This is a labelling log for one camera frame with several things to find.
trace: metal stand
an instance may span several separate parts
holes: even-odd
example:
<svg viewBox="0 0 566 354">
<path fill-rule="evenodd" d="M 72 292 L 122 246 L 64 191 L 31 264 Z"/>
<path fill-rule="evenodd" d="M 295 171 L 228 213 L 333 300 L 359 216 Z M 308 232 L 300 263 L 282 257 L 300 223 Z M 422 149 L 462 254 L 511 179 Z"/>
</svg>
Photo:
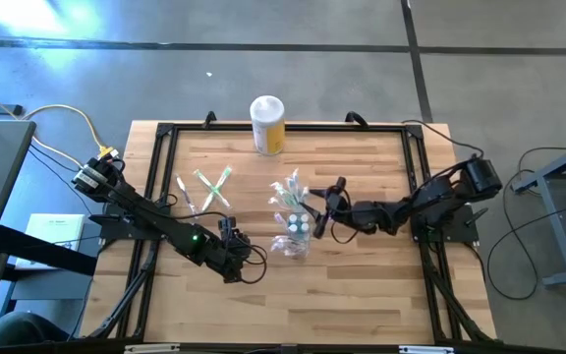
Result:
<svg viewBox="0 0 566 354">
<path fill-rule="evenodd" d="M 566 232 L 560 216 L 556 213 L 557 208 L 554 203 L 554 198 L 551 194 L 550 181 L 561 178 L 563 172 L 566 171 L 566 153 L 553 162 L 549 163 L 540 170 L 534 172 L 528 178 L 515 182 L 512 184 L 512 189 L 516 194 L 527 191 L 531 187 L 538 186 L 542 201 L 545 205 L 547 213 L 550 213 L 549 222 L 554 230 L 556 242 L 563 260 L 566 265 Z M 553 274 L 552 276 L 542 279 L 544 285 L 555 285 L 566 283 L 566 271 Z"/>
</svg>

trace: paper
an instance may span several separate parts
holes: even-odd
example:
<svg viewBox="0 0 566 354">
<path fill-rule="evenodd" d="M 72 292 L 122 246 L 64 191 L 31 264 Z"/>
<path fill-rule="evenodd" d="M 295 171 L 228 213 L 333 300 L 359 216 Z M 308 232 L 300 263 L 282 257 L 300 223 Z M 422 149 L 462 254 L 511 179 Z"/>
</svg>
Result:
<svg viewBox="0 0 566 354">
<path fill-rule="evenodd" d="M 80 240 L 84 222 L 85 216 L 82 214 L 36 213 L 29 216 L 26 234 L 49 243 Z M 79 242 L 71 241 L 57 245 L 77 251 Z M 55 268 L 34 261 L 17 259 L 16 269 L 38 270 Z"/>
</svg>

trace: concrete floor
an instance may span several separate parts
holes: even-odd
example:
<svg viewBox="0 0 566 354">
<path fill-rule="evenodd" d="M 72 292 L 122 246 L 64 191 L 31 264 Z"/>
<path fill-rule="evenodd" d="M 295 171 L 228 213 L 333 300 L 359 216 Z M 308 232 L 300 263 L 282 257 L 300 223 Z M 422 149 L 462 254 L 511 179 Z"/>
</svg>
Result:
<svg viewBox="0 0 566 354">
<path fill-rule="evenodd" d="M 408 44 L 398 0 L 15 3 L 0 0 L 0 36 Z M 420 45 L 566 47 L 566 0 L 411 0 L 411 5 Z M 566 55 L 424 54 L 421 60 L 433 121 L 449 123 L 455 139 L 483 148 L 504 181 L 514 173 L 523 151 L 566 147 Z M 74 105 L 92 117 L 104 142 L 121 150 L 132 120 L 203 119 L 209 110 L 222 120 L 247 119 L 250 102 L 261 94 L 279 96 L 290 120 L 340 121 L 349 110 L 369 121 L 421 119 L 408 53 L 0 48 L 0 100 L 28 109 L 49 103 Z M 80 160 L 96 153 L 86 125 L 76 115 L 55 111 L 36 121 L 47 143 Z M 470 153 L 457 151 L 462 158 Z M 558 153 L 537 152 L 526 167 L 538 168 Z M 508 200 L 516 224 L 544 213 L 536 198 Z M 501 198 L 485 205 L 490 211 L 478 221 L 483 256 L 509 230 Z M 47 211 L 84 209 L 29 157 L 3 223 L 25 229 L 30 213 Z M 564 270 L 547 222 L 520 234 L 541 276 Z M 507 292 L 518 295 L 530 289 L 533 275 L 516 241 L 500 246 L 492 266 L 494 278 Z M 492 288 L 488 295 L 499 338 L 566 349 L 566 285 L 539 285 L 536 295 L 522 302 L 506 300 Z M 37 309 L 33 311 L 55 319 L 62 328 L 75 322 L 69 305 L 24 302 L 20 307 Z"/>
</svg>

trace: black cable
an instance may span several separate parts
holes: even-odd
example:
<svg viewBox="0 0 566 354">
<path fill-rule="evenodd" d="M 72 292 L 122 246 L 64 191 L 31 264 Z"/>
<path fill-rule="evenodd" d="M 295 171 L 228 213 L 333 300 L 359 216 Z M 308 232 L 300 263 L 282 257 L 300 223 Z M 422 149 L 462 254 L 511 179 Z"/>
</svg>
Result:
<svg viewBox="0 0 566 354">
<path fill-rule="evenodd" d="M 35 150 L 36 152 L 38 152 L 38 153 L 42 154 L 43 156 L 49 158 L 49 159 L 52 160 L 55 164 L 59 165 L 60 167 L 66 169 L 66 170 L 68 170 L 68 171 L 71 171 L 71 172 L 74 172 L 74 173 L 77 173 L 77 172 L 79 171 L 79 169 L 76 170 L 76 169 L 67 167 L 67 166 L 65 166 L 64 164 L 58 162 L 58 160 L 56 160 L 56 159 L 53 158 L 52 156 L 48 155 L 47 153 L 41 151 L 38 147 L 35 147 L 35 146 L 32 145 L 32 144 L 30 144 L 29 147 L 30 147 L 30 148 L 34 148 L 34 150 Z"/>
<path fill-rule="evenodd" d="M 178 203 L 178 197 L 176 197 L 176 195 L 171 194 L 171 193 L 163 194 L 163 195 L 160 196 L 160 197 L 156 200 L 156 202 L 154 202 L 154 203 L 157 204 L 158 202 L 160 202 L 160 201 L 163 199 L 164 196 L 173 197 L 173 198 L 174 198 L 174 203 L 166 203 L 165 206 L 162 206 L 161 208 L 163 208 L 163 207 L 173 207 L 173 206 L 175 206 L 175 205 Z"/>
<path fill-rule="evenodd" d="M 74 328 L 71 330 L 71 333 L 69 333 L 69 337 L 67 337 L 66 341 L 70 341 L 73 339 L 74 337 L 74 333 L 76 332 L 76 329 L 78 328 L 78 326 L 80 325 L 80 322 L 83 319 L 83 314 L 85 313 L 85 308 L 86 308 L 86 301 L 88 300 L 88 293 L 90 293 L 90 286 L 93 283 L 93 278 L 91 278 L 88 281 L 88 287 L 86 288 L 86 294 L 85 297 L 83 298 L 83 307 L 80 309 L 80 314 L 78 315 L 78 319 L 76 320 L 76 325 L 74 325 Z"/>
<path fill-rule="evenodd" d="M 526 296 L 517 296 L 517 297 L 515 297 L 515 296 L 509 296 L 509 295 L 503 293 L 501 290 L 499 290 L 499 289 L 495 286 L 494 282 L 492 281 L 492 276 L 491 276 L 491 274 L 490 274 L 490 256 L 492 255 L 492 253 L 493 253 L 493 251 L 495 250 L 495 248 L 497 248 L 497 246 L 499 245 L 499 243 L 500 243 L 501 241 L 503 241 L 506 237 L 510 236 L 510 235 L 513 234 L 513 233 L 516 234 L 516 232 L 519 231 L 520 229 L 522 229 L 522 228 L 524 228 L 524 227 L 526 227 L 526 226 L 529 226 L 529 225 L 531 225 L 531 224 L 533 224 L 533 223 L 535 223 L 535 222 L 537 222 L 537 221 L 541 221 L 541 220 L 543 220 L 543 219 L 545 219 L 545 218 L 548 218 L 548 217 L 550 217 L 550 216 L 552 216 L 552 215 L 554 215 L 554 214 L 561 213 L 561 212 L 564 212 L 564 211 L 566 211 L 566 207 L 565 207 L 565 208 L 562 208 L 562 209 L 560 209 L 560 210 L 557 210 L 557 211 L 550 212 L 550 213 L 545 214 L 545 215 L 543 215 L 543 216 L 537 217 L 537 218 L 532 219 L 532 220 L 530 220 L 530 221 L 528 221 L 528 222 L 526 222 L 526 223 L 523 223 L 523 224 L 519 225 L 518 227 L 515 227 L 515 228 L 513 228 L 512 230 L 508 231 L 505 235 L 501 236 L 501 238 L 500 238 L 499 240 L 497 240 L 497 242 L 495 242 L 494 245 L 492 245 L 492 248 L 490 249 L 490 251 L 488 251 L 488 259 L 486 260 L 486 272 L 488 273 L 488 280 L 490 281 L 490 285 L 492 285 L 492 287 L 495 289 L 495 291 L 497 291 L 501 296 L 503 296 L 503 297 L 505 297 L 505 298 L 507 298 L 507 299 L 510 299 L 510 300 L 526 300 L 526 299 L 529 299 L 529 298 L 535 293 L 535 291 L 531 291 L 531 292 L 530 292 L 528 295 L 526 295 Z"/>
<path fill-rule="evenodd" d="M 263 254 L 263 253 L 259 250 L 259 249 L 262 249 L 262 250 L 263 250 L 263 248 L 260 247 L 260 246 L 249 245 L 249 244 L 247 244 L 246 242 L 244 242 L 243 240 L 241 240 L 241 239 L 239 239 L 239 238 L 238 238 L 238 240 L 239 240 L 241 243 L 243 243 L 243 244 L 247 245 L 248 247 L 250 247 L 250 248 L 253 250 L 253 252 L 255 252 L 256 254 L 258 254 L 258 255 L 261 257 L 261 260 L 262 260 L 261 264 L 263 264 L 263 271 L 261 272 L 261 275 L 260 275 L 257 279 L 255 279 L 255 280 L 245 280 L 245 279 L 243 279 L 243 278 L 240 278 L 240 281 L 242 281 L 242 282 L 245 283 L 245 284 L 257 284 L 258 282 L 260 282 L 260 281 L 263 279 L 263 277 L 265 276 L 265 273 L 267 272 L 267 256 L 264 255 L 264 254 L 267 254 L 267 253 L 264 252 L 264 254 Z"/>
<path fill-rule="evenodd" d="M 122 163 L 122 167 L 119 169 L 119 172 L 123 173 L 124 170 L 126 169 L 126 162 L 124 162 L 124 160 L 121 159 L 121 158 L 113 158 L 113 162 L 121 162 Z"/>
<path fill-rule="evenodd" d="M 338 240 L 337 237 L 335 237 L 335 233 L 333 232 L 333 226 L 335 226 L 335 221 L 331 222 L 331 237 L 333 237 L 335 242 L 339 243 L 340 245 L 346 245 L 349 242 L 353 241 L 353 239 L 358 235 L 358 232 L 360 232 L 358 230 L 355 230 L 353 235 L 351 235 L 351 237 L 349 237 L 346 241 L 340 241 L 340 240 Z"/>
<path fill-rule="evenodd" d="M 486 272 L 488 273 L 488 279 L 490 280 L 490 285 L 492 285 L 492 287 L 499 293 L 499 295 L 505 297 L 508 300 L 527 300 L 527 299 L 530 299 L 537 292 L 537 287 L 538 287 L 537 266 L 535 265 L 535 262 L 532 259 L 532 256 L 530 256 L 530 253 L 528 252 L 528 248 L 526 248 L 526 245 L 523 243 L 521 238 L 519 238 L 519 234 L 517 233 L 514 225 L 512 224 L 512 220 L 510 219 L 510 214 L 508 213 L 508 206 L 507 206 L 507 203 L 506 203 L 506 196 L 507 196 L 507 192 L 508 192 L 508 187 L 510 187 L 510 185 L 512 184 L 512 181 L 517 176 L 519 176 L 522 172 L 525 172 L 525 171 L 524 170 L 517 171 L 517 173 L 515 173 L 512 177 L 510 177 L 510 179 L 508 180 L 508 182 L 504 186 L 503 191 L 501 192 L 501 206 L 503 208 L 503 214 L 506 217 L 506 221 L 508 222 L 508 225 L 510 226 L 510 233 L 512 233 L 515 236 L 515 239 L 517 240 L 517 242 L 519 242 L 519 246 L 521 246 L 521 249 L 523 250 L 526 257 L 528 258 L 528 262 L 530 262 L 530 267 L 532 268 L 532 272 L 533 272 L 534 278 L 535 278 L 535 282 L 532 286 L 532 289 L 526 295 L 512 296 L 512 295 L 508 295 L 508 294 L 504 293 L 503 291 L 501 291 L 497 287 L 497 285 L 495 285 L 494 280 L 492 280 L 492 275 L 490 274 L 490 255 L 492 254 L 492 251 L 495 249 L 496 245 L 499 244 L 499 241 L 497 241 L 497 243 L 490 249 L 490 252 L 488 253 L 488 260 L 486 262 Z"/>
<path fill-rule="evenodd" d="M 80 197 L 80 195 L 78 193 L 76 193 L 76 190 L 74 190 L 69 183 L 67 183 L 62 177 L 60 177 L 60 175 L 54 171 L 51 167 L 49 167 L 49 165 L 47 163 L 45 163 L 45 161 L 41 160 L 40 158 L 38 158 L 38 156 L 36 156 L 32 151 L 28 150 L 29 154 L 31 154 L 32 156 L 34 156 L 34 158 L 43 164 L 43 166 L 47 167 L 48 170 L 51 171 L 51 173 L 53 173 L 54 175 L 56 175 L 56 177 L 58 177 L 59 180 L 61 180 L 62 183 L 64 183 L 67 188 L 69 188 L 75 195 L 76 197 L 78 197 L 78 199 L 80 200 L 80 202 L 83 203 L 83 205 L 85 205 L 86 211 L 88 211 L 88 214 L 92 214 L 92 212 L 90 211 L 90 208 L 88 207 L 88 205 L 85 203 L 85 200 L 83 200 L 82 197 Z"/>
<path fill-rule="evenodd" d="M 471 250 L 471 252 L 473 252 L 473 255 L 478 259 L 478 262 L 480 262 L 481 278 L 483 279 L 483 281 L 486 281 L 486 272 L 483 270 L 483 261 L 481 260 L 480 253 L 472 244 L 468 242 L 463 242 L 463 244 L 467 246 L 467 248 Z"/>
<path fill-rule="evenodd" d="M 251 245 L 252 247 L 255 247 L 257 249 L 260 249 L 264 254 L 265 254 L 265 261 L 261 260 L 261 262 L 253 262 L 253 261 L 249 261 L 249 260 L 245 260 L 245 262 L 249 265 L 253 265 L 253 266 L 261 266 L 263 265 L 264 262 L 267 262 L 267 252 L 265 252 L 265 250 L 263 249 L 263 247 L 258 246 L 258 245 Z"/>
<path fill-rule="evenodd" d="M 539 151 L 539 150 L 566 150 L 566 147 L 535 147 L 535 148 L 531 148 L 529 150 L 527 150 L 526 152 L 524 152 L 521 157 L 519 158 L 519 162 L 517 163 L 517 174 L 519 174 L 519 181 L 521 181 L 521 172 L 520 171 L 525 171 L 525 172 L 532 172 L 534 173 L 534 170 L 531 169 L 524 169 L 521 167 L 522 163 L 523 163 L 523 159 L 526 158 L 526 156 L 528 154 L 530 154 L 531 152 L 534 151 Z M 526 191 L 528 194 L 530 194 L 531 196 L 536 196 L 536 197 L 540 197 L 540 193 L 532 191 L 532 190 L 528 190 Z"/>
<path fill-rule="evenodd" d="M 423 124 L 423 125 L 426 126 L 428 129 L 430 129 L 431 131 L 433 131 L 435 134 L 437 134 L 437 135 L 439 135 L 440 137 L 442 137 L 442 138 L 448 140 L 449 142 L 451 142 L 451 143 L 453 143 L 453 144 L 455 144 L 455 145 L 457 145 L 457 146 L 460 146 L 460 147 L 472 148 L 473 150 L 478 151 L 478 152 L 480 153 L 479 158 L 482 158 L 482 157 L 483 157 L 483 150 L 482 150 L 481 148 L 479 148 L 479 147 L 474 147 L 474 146 L 472 146 L 472 145 L 470 145 L 470 144 L 466 144 L 466 143 L 456 142 L 455 140 L 453 140 L 453 139 L 447 137 L 446 135 L 444 135 L 444 134 L 438 132 L 437 130 L 435 130 L 434 128 L 432 128 L 431 126 L 429 126 L 428 123 L 426 123 L 426 122 L 424 122 L 424 121 L 420 121 L 420 120 L 416 120 L 416 119 L 408 119 L 408 120 L 404 120 L 404 121 L 401 122 L 401 123 L 411 123 L 411 122 L 412 122 L 412 123 Z"/>
</svg>

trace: wooden tabletop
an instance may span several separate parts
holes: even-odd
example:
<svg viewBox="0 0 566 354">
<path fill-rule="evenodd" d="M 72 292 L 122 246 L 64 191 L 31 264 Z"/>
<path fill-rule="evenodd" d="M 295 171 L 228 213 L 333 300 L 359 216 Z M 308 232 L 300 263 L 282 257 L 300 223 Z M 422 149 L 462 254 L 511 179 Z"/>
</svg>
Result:
<svg viewBox="0 0 566 354">
<path fill-rule="evenodd" d="M 126 179 L 141 194 L 157 123 L 133 122 L 124 153 Z M 449 133 L 445 124 L 433 126 Z M 432 173 L 455 162 L 449 142 L 427 129 L 424 138 Z M 401 138 L 391 133 L 287 132 L 285 149 L 275 156 L 255 152 L 252 132 L 180 134 L 173 171 L 181 175 L 198 207 L 208 191 L 194 170 L 200 169 L 214 183 L 226 165 L 233 172 L 222 194 L 232 208 L 216 200 L 209 210 L 235 215 L 238 227 L 268 251 L 272 237 L 280 234 L 272 217 L 278 207 L 267 202 L 274 195 L 269 185 L 283 182 L 295 168 L 301 183 L 312 188 L 347 177 L 353 201 L 396 201 L 409 194 Z M 162 166 L 161 162 L 155 196 Z M 179 197 L 172 213 L 190 213 L 174 179 L 170 193 Z M 324 208 L 318 198 L 310 200 L 313 207 Z M 214 216 L 201 217 L 198 223 L 218 232 Z M 339 225 L 335 230 L 339 238 L 351 234 Z M 133 242 L 119 241 L 99 256 L 81 334 L 97 328 L 122 295 L 132 248 Z M 469 249 L 455 244 L 447 245 L 447 257 L 456 296 L 482 330 L 494 337 L 478 260 Z M 267 263 L 267 274 L 258 284 L 224 284 L 220 275 L 193 265 L 163 243 L 145 341 L 432 343 L 421 259 L 409 226 L 397 236 L 360 235 L 348 245 L 335 243 L 327 231 L 323 239 L 311 240 L 306 260 L 269 252 Z M 246 265 L 243 277 L 253 279 L 260 272 L 261 265 Z M 138 295 L 131 312 L 131 330 L 139 299 Z M 448 332 L 444 303 L 439 307 Z"/>
</svg>

